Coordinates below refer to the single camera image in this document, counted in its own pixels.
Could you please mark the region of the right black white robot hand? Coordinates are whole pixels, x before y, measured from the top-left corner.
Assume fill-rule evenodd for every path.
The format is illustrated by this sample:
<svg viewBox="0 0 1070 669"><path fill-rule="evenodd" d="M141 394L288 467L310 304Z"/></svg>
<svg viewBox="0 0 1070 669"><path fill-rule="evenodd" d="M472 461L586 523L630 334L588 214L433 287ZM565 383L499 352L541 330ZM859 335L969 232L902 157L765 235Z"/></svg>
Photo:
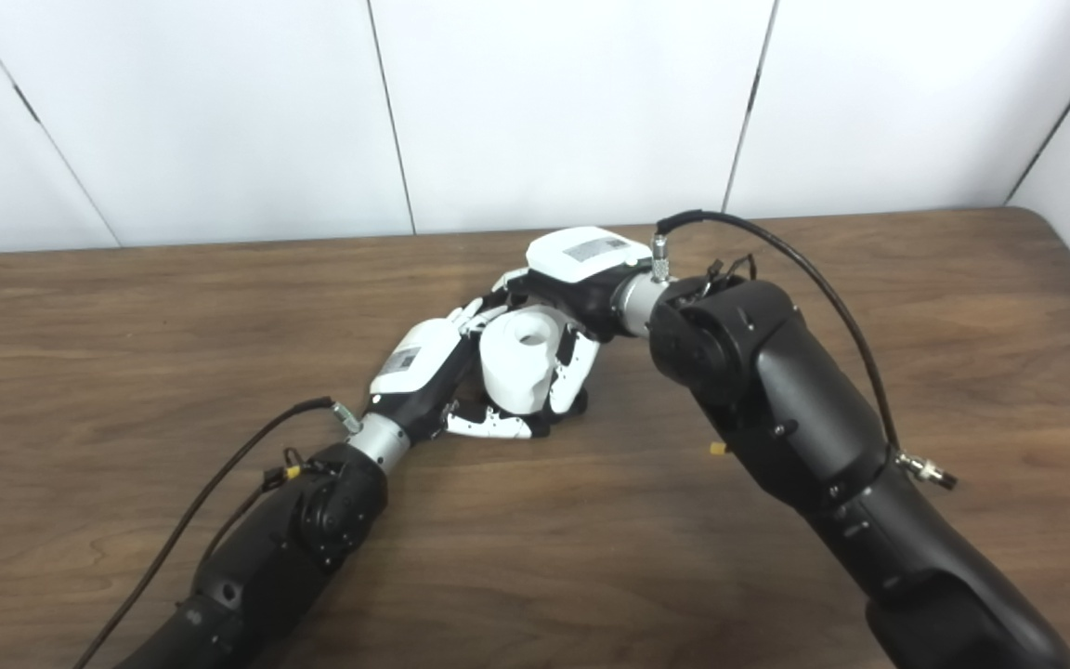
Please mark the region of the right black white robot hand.
<svg viewBox="0 0 1070 669"><path fill-rule="evenodd" d="M670 285L662 234L642 244L597 226L542 234L530 243L526 267L506 271L492 291L514 308L534 300L564 314L542 404L548 422L571 415L599 348L615 337L648 338L651 310Z"/></svg>

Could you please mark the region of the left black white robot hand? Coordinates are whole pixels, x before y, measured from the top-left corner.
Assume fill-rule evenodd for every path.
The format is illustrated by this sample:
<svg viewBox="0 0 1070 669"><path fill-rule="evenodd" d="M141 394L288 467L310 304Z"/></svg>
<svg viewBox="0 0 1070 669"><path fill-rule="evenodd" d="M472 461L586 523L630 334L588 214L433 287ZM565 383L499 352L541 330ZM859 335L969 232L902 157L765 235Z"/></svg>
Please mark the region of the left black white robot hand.
<svg viewBox="0 0 1070 669"><path fill-rule="evenodd" d="M509 310L502 297L477 297L446 317L412 326L374 376L368 416L389 420L411 444L442 434L473 438L546 438L539 416L521 416L493 402L457 399L458 387L479 362L479 339Z"/></svg>

